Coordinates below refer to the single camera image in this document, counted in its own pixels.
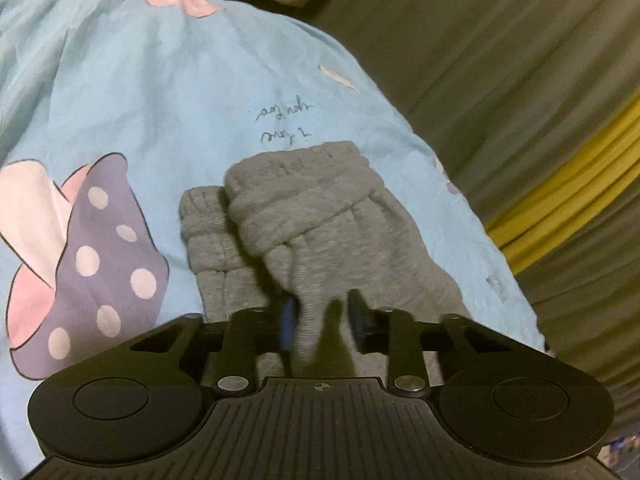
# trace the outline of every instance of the white polka dot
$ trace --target white polka dot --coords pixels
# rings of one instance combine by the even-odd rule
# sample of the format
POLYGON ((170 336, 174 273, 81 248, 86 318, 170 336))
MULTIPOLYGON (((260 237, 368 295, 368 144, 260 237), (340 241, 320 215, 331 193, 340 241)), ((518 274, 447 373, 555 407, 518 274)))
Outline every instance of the white polka dot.
POLYGON ((101 187, 92 187, 89 189, 87 196, 89 197, 91 205, 96 209, 104 209, 109 203, 109 195, 107 195, 107 192, 101 187))
POLYGON ((116 232, 118 233, 118 236, 122 238, 124 241, 131 242, 131 243, 138 241, 138 236, 136 235, 136 232, 128 225, 124 225, 124 224, 119 225, 118 227, 116 227, 116 232))
POLYGON ((54 359, 60 361, 69 355, 71 350, 71 339, 66 330, 62 327, 58 327, 51 334, 49 334, 49 354, 54 359))
POLYGON ((122 323, 116 310, 109 305, 103 305, 98 309, 96 317, 98 329, 107 337, 116 337, 120 333, 122 323))
POLYGON ((149 300, 156 293, 156 277, 146 269, 136 269, 131 273, 131 288, 141 300, 149 300))
POLYGON ((76 253, 76 270, 80 276, 93 276, 100 268, 100 256, 93 247, 83 245, 76 253))

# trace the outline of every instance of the silver screw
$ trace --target silver screw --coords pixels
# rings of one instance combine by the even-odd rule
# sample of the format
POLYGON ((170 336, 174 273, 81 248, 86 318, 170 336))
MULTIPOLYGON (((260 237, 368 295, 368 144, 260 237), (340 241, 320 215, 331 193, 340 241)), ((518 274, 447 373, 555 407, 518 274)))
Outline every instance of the silver screw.
POLYGON ((249 385, 249 381, 239 375, 228 375, 218 381, 218 387, 228 392, 239 392, 249 385))
POLYGON ((419 392, 427 385, 423 378, 416 377, 415 375, 403 375, 398 377, 394 381, 394 384, 396 385, 396 388, 406 392, 419 392))

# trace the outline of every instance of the round black disc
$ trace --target round black disc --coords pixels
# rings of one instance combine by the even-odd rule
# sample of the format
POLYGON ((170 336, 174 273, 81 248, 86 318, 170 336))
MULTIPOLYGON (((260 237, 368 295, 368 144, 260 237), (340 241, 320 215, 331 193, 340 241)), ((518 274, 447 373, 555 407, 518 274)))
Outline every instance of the round black disc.
POLYGON ((78 462, 116 464, 162 453, 188 436, 202 418, 200 387, 163 365, 161 354, 134 356, 118 376, 76 365, 40 384, 28 415, 41 446, 78 462))
POLYGON ((440 412, 468 446, 508 462, 545 464, 596 446, 613 420, 605 387, 554 360, 480 355, 440 393, 440 412))

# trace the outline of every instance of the yellow curtain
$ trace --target yellow curtain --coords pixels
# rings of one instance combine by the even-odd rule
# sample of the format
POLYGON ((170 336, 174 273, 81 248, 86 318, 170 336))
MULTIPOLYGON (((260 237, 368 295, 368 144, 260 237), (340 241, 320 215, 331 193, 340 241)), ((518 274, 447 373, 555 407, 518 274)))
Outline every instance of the yellow curtain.
POLYGON ((640 92, 559 170, 487 226, 517 274, 600 213, 640 174, 640 92))

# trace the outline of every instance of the folded gray garment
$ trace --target folded gray garment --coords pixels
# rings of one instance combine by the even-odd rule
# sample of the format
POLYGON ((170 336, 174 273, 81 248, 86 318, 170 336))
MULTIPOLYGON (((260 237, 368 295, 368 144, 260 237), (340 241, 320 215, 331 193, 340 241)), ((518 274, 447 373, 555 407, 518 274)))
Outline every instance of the folded gray garment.
MULTIPOLYGON (((236 226, 226 216, 228 199, 219 186, 197 187, 180 200, 182 238, 208 322, 228 321, 245 308, 267 308, 278 294, 264 264, 242 250, 236 226)), ((283 376, 277 354, 257 362, 258 380, 283 376)))
MULTIPOLYGON (((351 288, 372 308, 398 308, 420 321, 469 316, 411 215, 352 142, 243 160, 228 170, 225 189, 245 250, 301 303, 295 375, 385 377, 386 358, 355 348, 345 309, 351 288)), ((434 384, 439 370, 429 359, 434 384)))

